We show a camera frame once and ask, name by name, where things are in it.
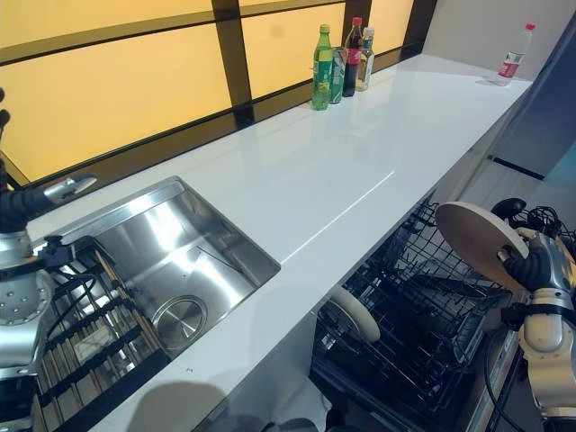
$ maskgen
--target frosted glass window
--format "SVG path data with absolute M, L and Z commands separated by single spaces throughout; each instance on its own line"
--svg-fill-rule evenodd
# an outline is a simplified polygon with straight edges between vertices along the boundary
M 376 54 L 398 48 L 404 42 L 413 0 L 372 0 L 370 26 L 374 27 Z
M 14 63 L 0 83 L 2 150 L 31 180 L 230 108 L 215 24 Z
M 242 18 L 252 97 L 311 78 L 319 27 L 330 24 L 330 42 L 339 45 L 344 7 L 331 4 Z
M 211 10 L 211 0 L 0 0 L 0 48 Z

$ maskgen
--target dish rack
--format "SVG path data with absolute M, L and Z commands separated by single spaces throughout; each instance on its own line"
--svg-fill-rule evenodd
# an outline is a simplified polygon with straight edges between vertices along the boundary
M 34 430 L 86 430 L 167 365 L 152 325 L 92 238 L 53 272 L 54 324 L 40 361 Z
M 381 331 L 370 344 L 319 311 L 315 352 L 352 374 L 366 370 L 409 405 L 445 408 L 468 372 L 493 309 L 511 295 L 476 274 L 439 233 L 437 204 L 422 203 L 346 280 Z

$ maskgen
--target metal grid rack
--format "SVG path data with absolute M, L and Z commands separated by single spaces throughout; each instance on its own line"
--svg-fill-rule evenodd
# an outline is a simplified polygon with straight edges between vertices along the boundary
M 343 347 L 351 362 L 367 362 L 407 403 L 429 410 L 449 403 L 487 313 L 510 296 L 453 253 L 437 230 L 436 207 L 421 204 L 344 283 L 372 313 L 380 340 L 359 340 L 324 308 L 316 344 L 325 356 Z
M 168 363 L 111 260 L 91 238 L 75 246 L 76 261 L 52 274 L 54 324 L 40 361 L 34 430 L 90 428 Z

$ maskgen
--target stainless steel sink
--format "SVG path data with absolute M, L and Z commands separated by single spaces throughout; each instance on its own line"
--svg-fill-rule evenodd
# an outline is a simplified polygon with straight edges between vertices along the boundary
M 64 243 L 84 236 L 95 239 L 171 356 L 223 320 L 280 270 L 266 252 L 177 177 L 58 234 Z

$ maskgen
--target white countertop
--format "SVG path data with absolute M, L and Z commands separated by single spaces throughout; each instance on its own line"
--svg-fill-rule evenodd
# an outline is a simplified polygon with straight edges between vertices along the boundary
M 327 112 L 297 106 L 32 222 L 37 239 L 180 176 L 282 264 L 93 430 L 126 429 L 146 391 L 173 382 L 219 390 L 199 385 L 187 418 L 168 419 L 166 431 L 197 425 L 530 86 L 490 85 L 489 74 L 419 55 Z

